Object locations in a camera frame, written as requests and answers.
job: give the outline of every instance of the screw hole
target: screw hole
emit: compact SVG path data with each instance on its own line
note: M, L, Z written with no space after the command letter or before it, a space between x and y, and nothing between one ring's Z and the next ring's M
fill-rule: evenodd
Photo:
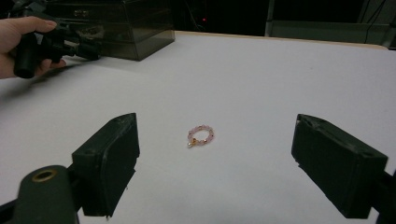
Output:
M32 180L34 182L40 183L52 179L54 176L56 176L56 170L44 170L34 175Z

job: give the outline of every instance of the black cable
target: black cable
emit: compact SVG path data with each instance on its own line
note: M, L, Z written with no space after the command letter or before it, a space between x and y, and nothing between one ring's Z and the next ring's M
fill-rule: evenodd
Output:
M373 17L375 16L375 14L378 12L378 11L381 11L382 10L382 6L384 6L384 3L386 2L387 0L383 0L382 2L381 2L381 4L379 4L379 6L378 6L378 8L375 10L375 12L373 13L373 15L370 17L370 19L366 22L366 23L369 23L372 19L373 19Z
M374 19L373 22L370 24L369 28L367 28L367 30L366 30L366 37L364 38L364 44L367 43L367 38L368 38L368 36L369 36L369 31L370 31L371 27L373 26L373 24L375 23L376 19L378 19L379 14L381 14L382 8L384 7L386 1L387 1L387 0L382 1L382 3L381 3L381 4L379 5L379 7L376 9L375 13L376 13L376 12L378 12L378 13L376 14L375 19Z
M368 0L368 1L367 1L366 8L364 9L364 11L363 11L363 15L361 16L361 21L360 21L360 23L362 23L362 22L363 22L364 16L366 15L367 8L369 7L369 5L370 5L370 2L371 2L371 0Z
M195 21L194 16L192 15L192 12L191 12L191 10L190 10L189 4L187 3L186 0L184 0L184 3L186 4L187 10L188 10L189 13L190 13L190 17L191 17L192 24L195 26L195 28L198 30L198 32L201 32L200 28L198 27L197 22Z

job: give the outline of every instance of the clear plastic box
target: clear plastic box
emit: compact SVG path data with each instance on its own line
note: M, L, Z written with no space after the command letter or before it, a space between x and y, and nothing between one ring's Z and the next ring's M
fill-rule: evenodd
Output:
M104 56L140 61L175 41L168 0L53 0L45 13L101 42Z

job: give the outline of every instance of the white table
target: white table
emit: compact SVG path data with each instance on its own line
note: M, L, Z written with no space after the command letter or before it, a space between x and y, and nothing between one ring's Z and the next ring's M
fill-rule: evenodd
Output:
M297 114L326 119L396 169L396 54L288 40L177 35L142 62L68 59L61 73L0 81L0 203L21 179L136 112L141 156L114 217L134 224L374 223L345 219L291 156ZM187 148L207 124L216 138Z

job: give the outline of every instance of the bracelet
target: bracelet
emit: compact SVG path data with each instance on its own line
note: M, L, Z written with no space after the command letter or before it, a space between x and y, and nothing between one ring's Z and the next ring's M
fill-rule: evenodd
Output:
M200 131L208 131L209 136L205 140L197 140L193 136L195 133L198 133ZM213 132L213 129L211 127L207 125L197 126L191 129L191 131L189 131L189 135L187 136L187 138L189 139L189 143L187 144L187 146L188 147L203 146L210 143L214 137L215 137L215 133Z

